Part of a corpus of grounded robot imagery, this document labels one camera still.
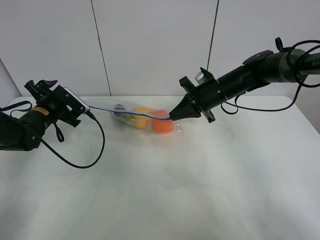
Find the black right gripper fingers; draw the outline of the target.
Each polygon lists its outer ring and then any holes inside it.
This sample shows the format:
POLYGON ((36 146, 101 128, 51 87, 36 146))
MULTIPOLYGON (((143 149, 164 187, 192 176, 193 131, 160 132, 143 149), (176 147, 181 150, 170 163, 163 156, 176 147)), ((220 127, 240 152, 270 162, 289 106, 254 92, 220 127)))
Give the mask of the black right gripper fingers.
POLYGON ((169 112, 172 121, 188 118, 200 118, 201 111, 190 95, 185 95, 181 102, 169 112))

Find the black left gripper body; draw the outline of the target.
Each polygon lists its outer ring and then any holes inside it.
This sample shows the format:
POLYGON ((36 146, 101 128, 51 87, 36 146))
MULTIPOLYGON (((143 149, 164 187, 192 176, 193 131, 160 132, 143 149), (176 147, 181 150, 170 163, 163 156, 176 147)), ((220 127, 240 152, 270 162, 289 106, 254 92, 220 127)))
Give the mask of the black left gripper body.
POLYGON ((78 117, 85 114, 81 105, 61 85, 48 96, 36 100, 36 105, 46 109, 54 120, 60 120, 72 127, 77 127, 81 122, 78 117))

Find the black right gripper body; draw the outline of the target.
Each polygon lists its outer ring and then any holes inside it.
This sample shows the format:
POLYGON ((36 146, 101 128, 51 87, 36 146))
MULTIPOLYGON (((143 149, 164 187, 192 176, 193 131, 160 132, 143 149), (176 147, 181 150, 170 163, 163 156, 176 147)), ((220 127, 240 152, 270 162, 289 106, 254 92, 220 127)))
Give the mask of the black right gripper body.
POLYGON ((203 84, 195 86, 186 76, 179 80, 180 86, 186 91, 187 95, 195 101, 201 113, 212 123, 216 119, 211 111, 212 108, 226 102, 228 99, 222 87, 213 74, 204 68, 200 68, 207 77, 203 84))

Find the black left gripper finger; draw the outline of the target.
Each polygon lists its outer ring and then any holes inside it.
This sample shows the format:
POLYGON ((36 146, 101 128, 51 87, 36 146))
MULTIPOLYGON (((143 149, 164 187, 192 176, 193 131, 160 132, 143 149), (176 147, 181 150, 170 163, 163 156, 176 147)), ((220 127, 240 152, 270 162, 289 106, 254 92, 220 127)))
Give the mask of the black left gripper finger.
POLYGON ((51 94, 52 90, 50 90, 50 88, 52 88, 57 82, 57 80, 42 79, 38 83, 34 83, 33 80, 30 80, 24 85, 24 87, 35 100, 41 100, 51 94))

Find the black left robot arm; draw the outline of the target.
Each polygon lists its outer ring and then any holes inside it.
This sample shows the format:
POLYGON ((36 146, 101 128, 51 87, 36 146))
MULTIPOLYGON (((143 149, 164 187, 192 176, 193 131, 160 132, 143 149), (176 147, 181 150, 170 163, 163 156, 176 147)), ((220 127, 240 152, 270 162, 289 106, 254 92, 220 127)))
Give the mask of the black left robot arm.
POLYGON ((35 106, 21 101, 0 109, 0 149, 2 151, 31 151, 39 147, 48 127, 53 125, 59 142, 64 136, 57 126, 62 121, 72 127, 80 124, 78 117, 90 107, 57 80, 28 81, 24 87, 35 99, 35 106))

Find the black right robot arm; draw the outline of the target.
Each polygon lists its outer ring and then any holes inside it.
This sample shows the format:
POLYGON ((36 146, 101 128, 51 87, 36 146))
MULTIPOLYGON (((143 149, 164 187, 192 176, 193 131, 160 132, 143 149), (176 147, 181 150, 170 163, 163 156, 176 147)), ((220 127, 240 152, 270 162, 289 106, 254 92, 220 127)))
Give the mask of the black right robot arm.
POLYGON ((241 66, 215 78, 201 68, 198 85, 186 76, 179 84, 186 91, 181 102, 169 113, 172 121, 199 118, 202 115, 212 123, 212 109, 243 93, 265 87, 271 83, 303 83, 307 76, 320 73, 320 55, 294 47, 278 53, 271 50, 259 52, 241 66))

